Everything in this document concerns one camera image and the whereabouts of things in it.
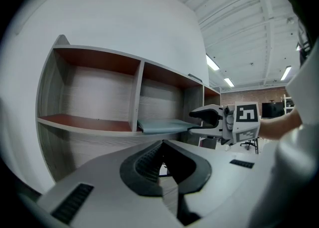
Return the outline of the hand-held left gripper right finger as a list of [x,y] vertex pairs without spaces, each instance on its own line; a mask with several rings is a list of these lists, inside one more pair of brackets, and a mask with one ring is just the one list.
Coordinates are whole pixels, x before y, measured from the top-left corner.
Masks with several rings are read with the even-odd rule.
[[178,215],[165,210],[164,226],[275,226],[274,179],[276,143],[260,155],[222,152],[178,141],[162,144],[187,160],[186,179],[178,184],[196,188],[177,197]]

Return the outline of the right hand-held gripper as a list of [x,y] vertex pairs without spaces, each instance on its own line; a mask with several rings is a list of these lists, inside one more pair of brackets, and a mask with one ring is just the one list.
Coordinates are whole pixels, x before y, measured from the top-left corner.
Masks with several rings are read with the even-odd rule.
[[[235,102],[234,105],[227,105],[223,108],[209,104],[194,109],[189,116],[199,118],[211,125],[190,127],[187,129],[190,134],[203,138],[221,138],[221,145],[256,139],[260,130],[257,102]],[[219,120],[223,120],[223,128],[217,126]]]

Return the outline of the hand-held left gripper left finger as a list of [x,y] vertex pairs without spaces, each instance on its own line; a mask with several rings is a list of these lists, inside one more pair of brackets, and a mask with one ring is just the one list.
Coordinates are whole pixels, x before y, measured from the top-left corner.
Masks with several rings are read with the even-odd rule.
[[93,190],[70,222],[72,228],[181,228],[161,197],[139,196],[120,177],[121,163],[149,146],[140,144],[88,161],[43,194],[38,206],[52,214],[79,184],[86,184]]

